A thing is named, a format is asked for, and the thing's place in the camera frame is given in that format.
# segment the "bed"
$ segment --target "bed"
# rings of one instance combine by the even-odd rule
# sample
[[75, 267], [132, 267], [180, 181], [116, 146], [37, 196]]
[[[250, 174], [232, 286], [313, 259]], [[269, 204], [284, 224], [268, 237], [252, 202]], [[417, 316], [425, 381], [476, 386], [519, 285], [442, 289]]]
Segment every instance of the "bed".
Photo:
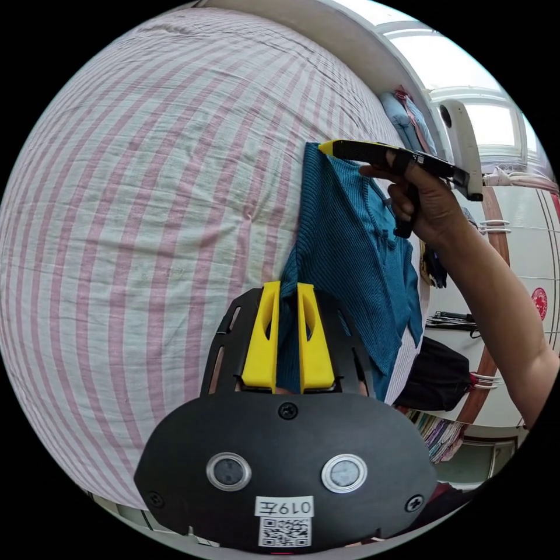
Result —
[[[41, 116], [0, 209], [17, 398], [71, 480], [131, 508], [145, 508], [132, 479], [144, 444], [198, 395], [229, 303], [283, 269], [305, 143], [403, 145], [348, 64], [245, 12], [177, 9], [110, 44]], [[416, 353], [407, 330], [388, 403]]]

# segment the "white wall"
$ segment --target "white wall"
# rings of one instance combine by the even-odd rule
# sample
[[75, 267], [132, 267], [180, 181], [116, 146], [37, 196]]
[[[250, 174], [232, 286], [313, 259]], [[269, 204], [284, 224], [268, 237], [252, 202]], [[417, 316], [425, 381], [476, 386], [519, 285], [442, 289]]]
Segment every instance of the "white wall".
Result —
[[439, 129], [419, 85], [362, 16], [333, 0], [202, 0], [198, 5], [250, 13], [297, 31], [334, 54], [376, 95], [402, 85], [424, 115], [438, 155], [445, 157]]

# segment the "blue cloth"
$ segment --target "blue cloth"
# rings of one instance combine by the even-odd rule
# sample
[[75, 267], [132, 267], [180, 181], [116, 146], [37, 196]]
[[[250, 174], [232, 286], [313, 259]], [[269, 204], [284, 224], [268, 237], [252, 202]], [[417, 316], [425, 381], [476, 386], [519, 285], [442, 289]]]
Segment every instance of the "blue cloth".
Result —
[[432, 135], [430, 134], [430, 129], [428, 128], [428, 125], [426, 124], [426, 121], [424, 119], [424, 115], [420, 112], [420, 109], [412, 102], [412, 100], [408, 96], [407, 96], [406, 104], [408, 110], [414, 115], [418, 127], [422, 131], [422, 135], [425, 138], [426, 143], [428, 144], [430, 153], [432, 154], [432, 156], [437, 156], [438, 152], [436, 150], [436, 145], [433, 142], [433, 138]]
[[404, 330], [418, 346], [422, 313], [412, 246], [395, 237], [395, 217], [377, 184], [354, 162], [331, 158], [308, 143], [303, 161], [297, 240], [281, 276], [276, 383], [299, 392], [297, 283], [342, 301], [354, 319], [383, 400]]
[[422, 151], [422, 146], [416, 136], [416, 130], [414, 130], [410, 117], [400, 101], [392, 93], [382, 93], [379, 96], [379, 100], [383, 105], [385, 114], [401, 138], [404, 147], [408, 150]]

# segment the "black bag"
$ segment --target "black bag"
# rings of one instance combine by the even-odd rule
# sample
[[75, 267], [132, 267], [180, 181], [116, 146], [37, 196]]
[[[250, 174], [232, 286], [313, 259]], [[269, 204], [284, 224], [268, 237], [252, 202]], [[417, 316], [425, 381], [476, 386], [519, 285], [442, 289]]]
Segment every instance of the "black bag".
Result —
[[424, 411], [450, 411], [473, 385], [465, 356], [441, 342], [424, 337], [395, 405]]

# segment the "human hand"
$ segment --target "human hand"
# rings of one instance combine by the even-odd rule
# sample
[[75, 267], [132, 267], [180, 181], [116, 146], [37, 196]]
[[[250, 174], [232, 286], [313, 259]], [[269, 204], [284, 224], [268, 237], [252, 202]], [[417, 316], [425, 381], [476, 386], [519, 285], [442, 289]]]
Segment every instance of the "human hand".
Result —
[[[388, 150], [387, 161], [390, 166], [394, 158], [394, 152]], [[397, 177], [371, 165], [361, 167], [360, 174], [364, 177], [392, 181], [388, 194], [391, 197], [393, 212], [397, 218], [407, 222], [410, 221], [414, 208], [406, 193], [410, 183], [416, 185], [421, 207], [416, 209], [418, 214], [413, 231], [436, 250], [454, 239], [461, 239], [461, 232], [469, 225], [448, 186], [441, 179], [424, 171], [414, 161], [408, 165], [404, 177]]]

